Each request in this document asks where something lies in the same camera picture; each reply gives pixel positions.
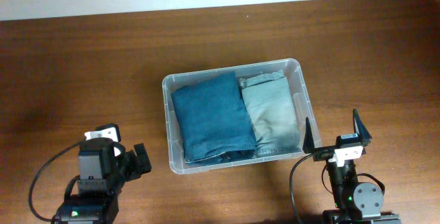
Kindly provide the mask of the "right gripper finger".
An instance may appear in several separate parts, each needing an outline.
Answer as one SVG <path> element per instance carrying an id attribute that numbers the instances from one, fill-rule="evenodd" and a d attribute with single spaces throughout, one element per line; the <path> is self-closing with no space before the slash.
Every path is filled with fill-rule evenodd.
<path id="1" fill-rule="evenodd" d="M 357 109 L 353 110 L 353 129 L 358 134 L 360 142 L 363 146 L 368 146 L 372 140 L 371 134 L 368 132 L 365 125 L 363 125 Z"/>
<path id="2" fill-rule="evenodd" d="M 310 154 L 315 151 L 314 137 L 308 117 L 305 120 L 305 137 L 302 145 L 302 150 L 306 154 Z"/>

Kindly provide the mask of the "light grey jeans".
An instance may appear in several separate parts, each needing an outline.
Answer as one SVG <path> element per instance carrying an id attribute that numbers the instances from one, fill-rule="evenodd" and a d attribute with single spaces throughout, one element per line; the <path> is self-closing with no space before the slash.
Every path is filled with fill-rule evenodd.
<path id="1" fill-rule="evenodd" d="M 284 72 L 240 78 L 239 86 L 257 141 L 255 155 L 298 152 L 301 132 Z"/>

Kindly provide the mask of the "dark blue jeans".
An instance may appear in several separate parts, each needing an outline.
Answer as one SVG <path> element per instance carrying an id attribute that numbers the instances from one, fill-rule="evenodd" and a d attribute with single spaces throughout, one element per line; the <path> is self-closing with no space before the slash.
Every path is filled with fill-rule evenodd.
<path id="1" fill-rule="evenodd" d="M 253 158 L 256 137 L 234 72 L 184 86 L 171 99 L 187 164 Z"/>

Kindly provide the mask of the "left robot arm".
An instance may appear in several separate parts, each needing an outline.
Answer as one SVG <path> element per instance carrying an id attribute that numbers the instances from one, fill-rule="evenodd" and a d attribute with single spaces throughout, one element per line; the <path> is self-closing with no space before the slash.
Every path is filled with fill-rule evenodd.
<path id="1" fill-rule="evenodd" d="M 68 183 L 53 223 L 112 224 L 124 184 L 152 169 L 143 144 L 126 151 L 123 145 L 103 137 L 82 142 L 78 162 L 80 174 Z"/>

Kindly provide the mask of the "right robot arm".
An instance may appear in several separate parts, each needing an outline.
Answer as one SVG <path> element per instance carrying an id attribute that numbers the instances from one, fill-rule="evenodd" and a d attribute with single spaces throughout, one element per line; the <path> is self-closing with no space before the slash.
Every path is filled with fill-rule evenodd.
<path id="1" fill-rule="evenodd" d="M 360 182 L 354 161 L 365 153 L 372 136 L 363 125 L 358 112 L 353 110 L 351 134 L 336 137 L 335 145 L 316 148 L 309 120 L 306 120 L 303 151 L 314 161 L 325 161 L 329 174 L 334 210 L 325 210 L 325 223 L 366 223 L 381 218 L 384 201 L 384 184 L 370 174 L 362 173 L 374 182 Z"/>

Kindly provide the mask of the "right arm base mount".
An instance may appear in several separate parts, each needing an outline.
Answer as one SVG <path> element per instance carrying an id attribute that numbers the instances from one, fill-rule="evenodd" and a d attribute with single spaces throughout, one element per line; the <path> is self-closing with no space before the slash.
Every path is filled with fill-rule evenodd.
<path id="1" fill-rule="evenodd" d="M 382 212 L 379 216 L 362 218 L 359 212 L 325 210 L 321 220 L 322 224 L 402 224 L 400 216 L 391 212 Z"/>

